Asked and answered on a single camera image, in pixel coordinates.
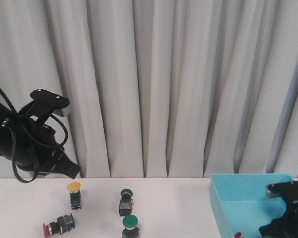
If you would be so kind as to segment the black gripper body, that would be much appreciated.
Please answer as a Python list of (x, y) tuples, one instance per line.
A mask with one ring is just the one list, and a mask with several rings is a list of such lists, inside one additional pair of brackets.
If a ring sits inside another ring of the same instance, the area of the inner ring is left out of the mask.
[(55, 116), (52, 116), (64, 130), (64, 140), (57, 143), (55, 131), (36, 121), (13, 114), (0, 114), (0, 156), (11, 161), (16, 176), (18, 170), (32, 172), (34, 176), (62, 174), (61, 161), (67, 160), (64, 143), (67, 141), (67, 129)]
[(298, 190), (270, 190), (278, 194), (286, 203), (283, 216), (261, 226), (259, 232), (263, 238), (298, 238)]

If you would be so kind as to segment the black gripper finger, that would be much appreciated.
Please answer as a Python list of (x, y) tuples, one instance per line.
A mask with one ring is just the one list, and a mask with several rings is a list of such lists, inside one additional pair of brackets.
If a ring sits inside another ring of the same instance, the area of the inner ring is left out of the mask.
[(61, 172), (62, 174), (68, 176), (71, 179), (75, 179), (80, 173), (81, 167), (72, 162), (71, 160), (62, 160), (61, 161)]

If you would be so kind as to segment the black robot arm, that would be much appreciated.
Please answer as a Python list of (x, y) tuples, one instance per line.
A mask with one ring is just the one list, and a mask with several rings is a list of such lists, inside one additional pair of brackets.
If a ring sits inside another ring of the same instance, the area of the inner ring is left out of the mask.
[(0, 156), (12, 163), (15, 177), (26, 182), (18, 170), (38, 175), (61, 174), (75, 179), (80, 166), (64, 152), (68, 139), (65, 125), (56, 115), (65, 117), (69, 99), (37, 89), (32, 101), (16, 111), (0, 89)]

